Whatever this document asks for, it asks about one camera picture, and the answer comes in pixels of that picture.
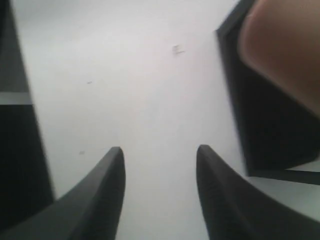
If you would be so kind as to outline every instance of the black frame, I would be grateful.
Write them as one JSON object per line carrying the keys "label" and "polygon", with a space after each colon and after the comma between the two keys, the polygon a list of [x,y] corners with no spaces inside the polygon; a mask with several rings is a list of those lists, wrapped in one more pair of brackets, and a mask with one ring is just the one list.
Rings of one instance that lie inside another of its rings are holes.
{"label": "black frame", "polygon": [[239,76],[233,73],[233,69],[230,66],[230,56],[228,53],[227,36],[234,30],[237,26],[242,24],[244,18],[246,17],[248,11],[255,3],[255,0],[241,0],[239,4],[233,9],[230,15],[222,23],[220,28],[216,31],[216,35],[220,47],[220,55],[223,61],[223,67],[226,75],[227,86],[230,95],[230,101],[232,103],[234,117],[236,120],[240,142],[243,149],[244,161],[246,164],[247,174],[250,177],[261,177],[269,178],[276,180],[284,180],[296,183],[305,183],[320,185],[320,172],[311,172],[311,171],[296,171],[296,170],[286,170],[304,163],[312,162],[319,154],[318,151],[315,151],[310,154],[309,158],[303,159],[301,161],[292,162],[291,165],[279,165],[273,169],[263,169],[257,168],[254,166],[254,156],[251,154],[250,147],[251,143],[247,141],[247,132],[244,129],[245,123],[243,120],[243,112],[241,112],[241,106],[239,105],[239,99],[235,96],[236,86],[233,84],[236,78]]}

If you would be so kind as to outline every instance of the white wall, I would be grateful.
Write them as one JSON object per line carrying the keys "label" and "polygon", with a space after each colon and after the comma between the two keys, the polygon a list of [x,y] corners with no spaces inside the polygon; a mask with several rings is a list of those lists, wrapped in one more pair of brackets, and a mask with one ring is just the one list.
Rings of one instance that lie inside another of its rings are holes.
{"label": "white wall", "polygon": [[[118,240],[208,239],[198,145],[244,173],[213,35],[237,1],[12,2],[57,197],[121,146]],[[174,55],[175,45],[185,52]]]}

